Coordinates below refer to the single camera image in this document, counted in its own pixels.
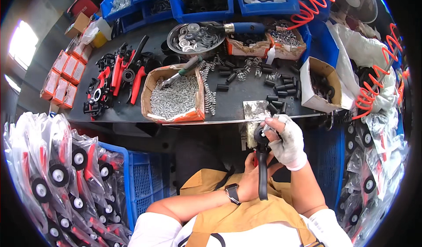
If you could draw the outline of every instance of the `orange coiled air hose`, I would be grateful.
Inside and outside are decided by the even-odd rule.
[[[309,1],[314,6],[315,10],[310,9],[305,3],[303,3],[302,1],[299,1],[299,5],[301,5],[304,9],[300,9],[300,14],[293,14],[291,16],[290,20],[292,22],[296,23],[296,24],[286,28],[285,30],[292,30],[294,28],[298,28],[299,26],[305,25],[308,22],[312,21],[314,19],[314,14],[319,14],[319,9],[318,9],[317,5],[320,6],[320,7],[323,7],[323,8],[327,7],[327,2],[325,0],[322,0],[322,3],[320,3],[317,0],[309,0]],[[397,39],[397,37],[396,37],[396,35],[393,31],[394,28],[397,28],[397,27],[393,23],[391,23],[390,29],[391,29],[391,33],[393,34],[393,37],[390,36],[390,35],[387,35],[386,36],[387,43],[388,43],[391,51],[394,50],[392,42],[397,46],[397,48],[400,51],[402,51],[403,49],[401,48],[400,43],[398,42],[398,39]],[[395,61],[398,61],[397,56],[395,56],[391,51],[389,51],[386,48],[382,49],[382,53],[384,55],[385,61],[387,62],[387,65],[388,65],[388,62],[389,62],[387,54],[390,55]],[[378,78],[380,78],[379,72],[381,72],[385,75],[390,74],[389,70],[386,71],[386,70],[380,68],[377,65],[374,65],[373,69],[374,69]],[[365,110],[366,112],[362,113],[360,115],[357,115],[356,117],[353,117],[352,119],[359,119],[363,116],[368,115],[372,110],[372,106],[373,106],[373,102],[375,100],[375,97],[379,95],[378,87],[383,88],[382,83],[378,82],[378,80],[376,78],[374,78],[373,75],[369,74],[369,78],[374,83],[374,85],[377,86],[377,89],[376,89],[376,91],[372,90],[371,86],[367,82],[363,83],[366,88],[364,88],[364,87],[360,88],[361,95],[359,95],[357,97],[356,107],[358,107],[362,110]]]

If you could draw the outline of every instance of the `dark metal work surface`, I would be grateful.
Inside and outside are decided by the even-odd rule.
[[[94,49],[88,61],[85,72],[82,76],[81,83],[78,85],[78,92],[71,110],[65,110],[63,113],[67,119],[74,122],[90,122],[91,118],[82,111],[83,103],[87,101],[86,90],[91,81],[91,78],[97,78],[99,72],[95,65],[104,54],[113,53],[124,42],[130,46],[136,47],[144,35],[150,38],[144,47],[144,52],[153,52],[162,61],[166,57],[160,49],[160,45],[166,40],[167,34],[177,25],[174,20],[169,20],[157,24],[152,24],[144,28],[134,30],[132,32],[122,34],[116,39],[107,42],[98,49]],[[289,66],[294,64],[294,61],[285,60],[282,62],[282,67],[277,70],[279,73],[293,75],[289,70]],[[218,72],[210,72],[208,75],[208,84],[212,91],[215,91],[217,84],[224,84],[225,77],[220,77]],[[206,114],[206,122],[231,122],[244,119],[243,101],[259,101],[264,100],[267,95],[275,95],[272,88],[264,86],[265,74],[261,78],[255,77],[255,72],[251,71],[247,75],[246,81],[238,81],[235,79],[230,84],[228,92],[217,92],[216,96],[216,115],[212,116],[210,113]],[[144,86],[145,77],[142,79],[141,89]],[[104,114],[96,122],[131,122],[143,123],[151,122],[145,119],[140,110],[140,95],[134,106],[126,104],[129,96],[127,89],[120,89],[119,96],[114,100],[114,107],[107,109]],[[317,116],[319,112],[314,112],[311,109],[302,107],[298,100],[294,97],[286,97],[282,99],[288,103],[287,114],[292,117],[308,117]]]

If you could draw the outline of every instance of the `stainless steel bowl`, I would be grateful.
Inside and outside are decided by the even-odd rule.
[[[198,24],[201,27],[205,27],[208,24],[212,24],[212,25],[215,25],[215,26],[222,25],[221,23],[218,23],[218,22],[198,22]],[[220,44],[226,38],[226,35],[225,34],[222,35],[222,38],[220,39],[220,41],[217,44],[215,44],[212,47],[210,47],[210,48],[208,48],[208,49],[206,49],[204,51],[201,51],[201,52],[183,52],[183,51],[181,51],[181,50],[179,50],[179,49],[177,49],[177,48],[175,48],[173,46],[173,44],[171,43],[172,39],[173,38],[177,38],[178,35],[179,35],[180,28],[182,28],[183,26],[187,26],[187,25],[188,25],[187,23],[179,24],[175,28],[173,28],[170,31],[170,33],[168,33],[168,36],[167,36],[167,45],[168,45],[168,47],[170,47],[170,49],[173,50],[174,52],[176,52],[176,53],[178,53],[178,54],[180,54],[183,57],[186,57],[188,59],[190,59],[190,58],[192,58],[192,57],[194,57],[196,55],[202,56],[204,59],[207,59],[207,58],[209,58],[211,56],[214,56],[217,53],[217,51],[218,51],[218,47],[220,46]]]

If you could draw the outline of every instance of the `yellow container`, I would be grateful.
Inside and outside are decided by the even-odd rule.
[[[99,48],[102,47],[107,42],[107,38],[103,35],[102,32],[98,32],[95,38],[92,40],[92,44]]]

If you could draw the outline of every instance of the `black watch strap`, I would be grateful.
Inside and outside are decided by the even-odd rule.
[[[238,184],[231,184],[224,187],[224,190],[228,193],[230,201],[237,205],[240,205],[239,197],[237,194]]]

